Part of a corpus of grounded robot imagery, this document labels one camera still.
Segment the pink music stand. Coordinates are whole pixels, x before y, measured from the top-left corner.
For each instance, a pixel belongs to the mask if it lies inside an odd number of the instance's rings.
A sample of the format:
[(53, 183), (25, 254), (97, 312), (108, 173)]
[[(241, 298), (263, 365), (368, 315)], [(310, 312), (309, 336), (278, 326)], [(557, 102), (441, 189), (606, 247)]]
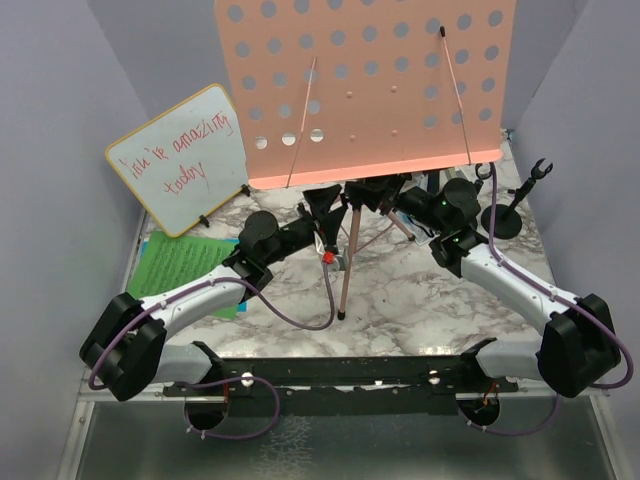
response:
[(257, 189), (500, 156), (512, 1), (218, 1)]

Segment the black mic stand front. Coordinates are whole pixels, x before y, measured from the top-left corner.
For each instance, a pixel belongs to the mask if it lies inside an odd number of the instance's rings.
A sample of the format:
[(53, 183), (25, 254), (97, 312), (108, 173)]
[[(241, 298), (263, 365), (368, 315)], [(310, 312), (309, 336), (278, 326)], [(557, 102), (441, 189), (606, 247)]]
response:
[(492, 195), (491, 203), (483, 211), (480, 220), (487, 232), (493, 229), (495, 238), (509, 240), (517, 237), (521, 232), (523, 222), (520, 214), (516, 211), (516, 207), (527, 197), (536, 183), (553, 170), (553, 163), (542, 169), (541, 166), (544, 162), (545, 158), (539, 159), (532, 167), (530, 175), (524, 183), (517, 189), (508, 190), (508, 193), (513, 196), (508, 205), (499, 203), (497, 195)]

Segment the green sheet music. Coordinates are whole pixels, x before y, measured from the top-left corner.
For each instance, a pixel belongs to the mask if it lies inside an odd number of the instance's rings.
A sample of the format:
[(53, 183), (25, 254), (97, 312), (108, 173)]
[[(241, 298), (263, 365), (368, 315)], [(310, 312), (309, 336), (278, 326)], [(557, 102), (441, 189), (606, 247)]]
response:
[(126, 291), (141, 299), (197, 280), (220, 265), (236, 244), (236, 239), (170, 238), (154, 231), (143, 243)]

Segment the blue toy microphone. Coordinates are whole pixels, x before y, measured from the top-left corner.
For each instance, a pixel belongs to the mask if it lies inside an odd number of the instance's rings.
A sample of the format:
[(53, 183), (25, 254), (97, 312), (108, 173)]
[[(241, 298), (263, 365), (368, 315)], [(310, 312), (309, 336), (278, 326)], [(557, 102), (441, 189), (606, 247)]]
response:
[(437, 193), (440, 185), (440, 174), (438, 172), (423, 173), (418, 181), (418, 186), (432, 194)]

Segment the black microphone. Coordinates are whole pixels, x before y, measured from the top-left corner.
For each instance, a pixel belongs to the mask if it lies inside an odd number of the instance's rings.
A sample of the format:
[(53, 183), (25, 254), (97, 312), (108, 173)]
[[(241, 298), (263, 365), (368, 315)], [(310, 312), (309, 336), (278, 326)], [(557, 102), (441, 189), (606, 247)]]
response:
[(456, 177), (456, 170), (453, 168), (441, 170), (439, 172), (441, 186), (444, 186), (449, 180)]

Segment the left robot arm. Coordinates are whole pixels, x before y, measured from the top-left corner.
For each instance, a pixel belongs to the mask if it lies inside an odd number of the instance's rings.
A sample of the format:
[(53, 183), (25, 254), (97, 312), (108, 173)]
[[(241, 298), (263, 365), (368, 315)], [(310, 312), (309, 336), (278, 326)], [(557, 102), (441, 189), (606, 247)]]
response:
[(320, 241), (328, 267), (348, 204), (341, 186), (306, 190), (298, 218), (284, 226), (269, 211), (251, 213), (231, 254), (220, 265), (180, 287), (143, 299), (123, 292), (107, 304), (79, 357), (89, 368), (88, 386), (129, 400), (157, 382), (166, 341), (218, 310), (241, 304), (272, 280), (270, 265)]

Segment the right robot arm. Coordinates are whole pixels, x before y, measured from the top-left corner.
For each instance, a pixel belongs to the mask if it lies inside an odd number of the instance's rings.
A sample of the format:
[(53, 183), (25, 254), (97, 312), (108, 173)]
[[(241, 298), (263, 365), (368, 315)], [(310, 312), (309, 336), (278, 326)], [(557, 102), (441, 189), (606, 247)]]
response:
[(543, 381), (574, 398), (620, 363), (607, 303), (547, 284), (502, 254), (476, 229), (480, 205), (471, 182), (454, 178), (436, 195), (419, 187), (396, 190), (383, 203), (435, 232), (429, 247), (440, 267), (495, 295), (541, 337), (475, 346), (459, 367), (467, 389), (481, 391), (495, 378), (515, 377)]

